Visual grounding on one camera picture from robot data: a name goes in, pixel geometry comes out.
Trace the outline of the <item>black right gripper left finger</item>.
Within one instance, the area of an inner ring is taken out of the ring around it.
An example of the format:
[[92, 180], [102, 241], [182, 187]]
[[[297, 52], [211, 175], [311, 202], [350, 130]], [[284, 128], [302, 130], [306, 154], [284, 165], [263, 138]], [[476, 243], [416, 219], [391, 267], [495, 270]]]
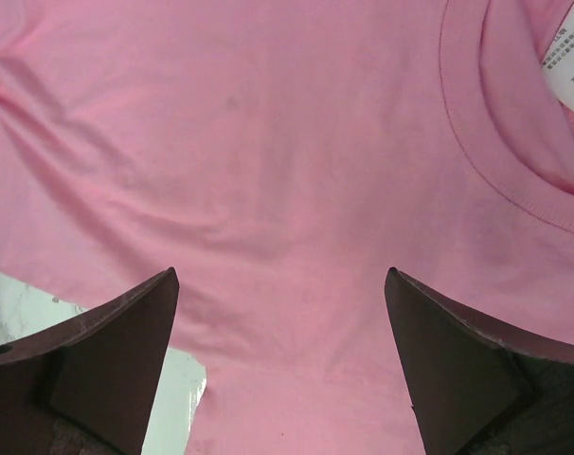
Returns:
[[0, 454], [139, 454], [179, 293], [174, 268], [0, 345]]

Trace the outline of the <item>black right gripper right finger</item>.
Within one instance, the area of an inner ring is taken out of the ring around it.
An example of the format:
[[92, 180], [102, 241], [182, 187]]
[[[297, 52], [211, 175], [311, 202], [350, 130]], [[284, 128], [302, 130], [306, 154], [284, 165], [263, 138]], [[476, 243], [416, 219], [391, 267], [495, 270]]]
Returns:
[[386, 307], [428, 454], [574, 454], [574, 345], [389, 269]]

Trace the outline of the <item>pink t shirt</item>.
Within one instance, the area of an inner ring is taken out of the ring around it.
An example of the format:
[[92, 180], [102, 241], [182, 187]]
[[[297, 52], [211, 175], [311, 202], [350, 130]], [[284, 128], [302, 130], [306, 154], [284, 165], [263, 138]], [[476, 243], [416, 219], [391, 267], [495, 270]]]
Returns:
[[174, 267], [190, 454], [419, 454], [384, 282], [574, 344], [574, 1], [0, 1], [0, 271]]

